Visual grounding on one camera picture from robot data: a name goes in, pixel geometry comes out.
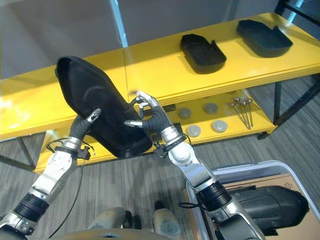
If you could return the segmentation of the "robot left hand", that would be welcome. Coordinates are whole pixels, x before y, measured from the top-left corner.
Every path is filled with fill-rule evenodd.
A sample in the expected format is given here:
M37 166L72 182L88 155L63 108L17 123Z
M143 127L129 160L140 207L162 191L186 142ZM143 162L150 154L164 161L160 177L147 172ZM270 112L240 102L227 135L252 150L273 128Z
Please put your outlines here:
M100 117L101 113L102 110L97 108L87 118L77 116L70 127L69 136L63 147L75 151L79 150L85 135L90 131L91 125Z

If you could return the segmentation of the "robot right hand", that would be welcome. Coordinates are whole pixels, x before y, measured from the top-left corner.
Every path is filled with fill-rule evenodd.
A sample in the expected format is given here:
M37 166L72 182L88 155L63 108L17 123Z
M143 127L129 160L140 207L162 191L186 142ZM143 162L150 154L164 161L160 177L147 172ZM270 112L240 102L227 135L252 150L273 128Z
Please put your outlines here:
M126 126L156 132L161 135L161 138L166 145L173 144L176 141L184 142L186 140L186 137L183 134L179 134L167 113L155 97L142 90L138 90L135 94L135 98L130 103L132 106L134 104L139 104L141 113L143 112L143 107L150 107L151 117L146 120L125 120L124 124Z

